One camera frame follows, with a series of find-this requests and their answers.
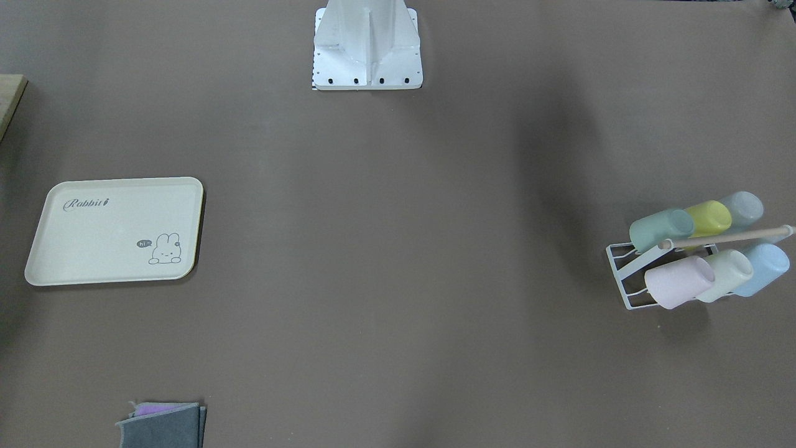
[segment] rabbit face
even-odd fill
[[[160,263],[179,263],[182,259],[180,255],[182,249],[180,248],[180,235],[178,234],[162,234],[158,237],[155,243],[154,250],[152,250],[152,258],[150,259],[151,265]]]

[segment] yellow cup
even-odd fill
[[[692,238],[718,235],[732,225],[730,210],[719,201],[707,201],[691,206],[685,211],[694,220]]]

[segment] gray cloth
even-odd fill
[[[186,403],[118,422],[122,431],[119,448],[201,448],[205,413],[199,403]]]

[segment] pink cup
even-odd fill
[[[672,261],[644,273],[647,291],[666,309],[694,300],[710,289],[715,280],[713,268],[696,256]]]

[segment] gray table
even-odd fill
[[[737,190],[796,223],[789,13],[413,0],[424,87],[329,93],[320,6],[0,2],[0,445],[196,400],[208,448],[793,446],[796,274],[630,312],[603,255]],[[50,187],[178,175],[187,278],[25,283]]]

